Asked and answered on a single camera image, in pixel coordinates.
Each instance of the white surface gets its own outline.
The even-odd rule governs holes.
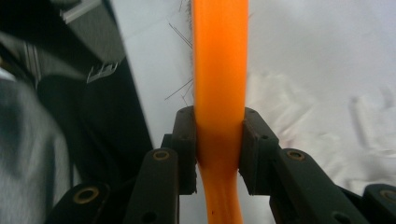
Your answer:
[[[10,81],[16,81],[15,77],[12,76],[8,71],[3,69],[2,67],[0,67],[0,78],[10,80]]]
[[[311,154],[336,184],[357,193],[375,181],[396,185],[396,2],[249,3],[247,106],[282,147]],[[192,103],[191,95],[181,98],[189,85],[164,100],[191,79],[191,48],[169,25],[190,39],[186,5],[113,1],[156,147],[172,132],[176,112]],[[373,129],[386,137],[367,138]],[[272,223],[267,198],[248,197],[239,186],[245,223]],[[181,197],[180,223],[206,223],[202,185],[198,190]]]

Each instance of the hole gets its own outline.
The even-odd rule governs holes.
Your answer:
[[[154,160],[156,161],[164,161],[169,158],[169,153],[167,151],[160,150],[156,151],[152,157],[154,157]]]
[[[91,191],[91,190],[87,190],[87,191],[84,191],[84,192],[82,192],[80,195],[79,195],[79,198],[80,199],[89,199],[89,198],[91,198],[91,196],[93,195],[93,191]]]
[[[332,217],[333,217],[335,220],[337,220],[338,223],[341,223],[341,224],[350,224],[350,223],[352,223],[352,222],[350,221],[350,218],[349,218],[347,215],[345,215],[345,214],[343,214],[343,213],[340,213],[340,212],[334,212],[334,213],[332,214]]]
[[[157,220],[157,215],[153,212],[147,212],[142,216],[143,223],[153,223]]]
[[[303,161],[305,160],[304,154],[298,152],[298,151],[288,151],[287,155],[290,159],[295,160],[295,161]]]
[[[383,189],[379,192],[381,196],[393,203],[396,203],[396,191]]]
[[[87,187],[79,190],[73,197],[73,201],[78,204],[90,203],[99,195],[97,187]]]

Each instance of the metal rivet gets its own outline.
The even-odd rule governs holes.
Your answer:
[[[383,189],[383,190],[379,191],[379,193],[385,199],[387,199],[393,203],[396,203],[396,191],[390,190],[390,189]]]
[[[288,155],[288,157],[290,159],[295,160],[295,161],[305,160],[305,155],[298,151],[288,151],[286,154]]]
[[[163,151],[163,150],[156,151],[154,153],[154,155],[152,155],[152,157],[156,161],[164,161],[164,160],[167,160],[169,158],[169,153],[167,151]]]
[[[95,186],[79,190],[73,197],[73,201],[78,204],[90,203],[99,195],[99,189]]]

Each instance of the white cloth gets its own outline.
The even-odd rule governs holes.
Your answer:
[[[32,89],[0,78],[0,223],[44,223],[70,188],[57,124]]]

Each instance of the metal clip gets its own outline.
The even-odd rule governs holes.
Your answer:
[[[88,74],[87,84],[101,77],[110,76],[116,71],[118,66],[119,63],[104,63],[100,66],[93,66],[91,72]]]

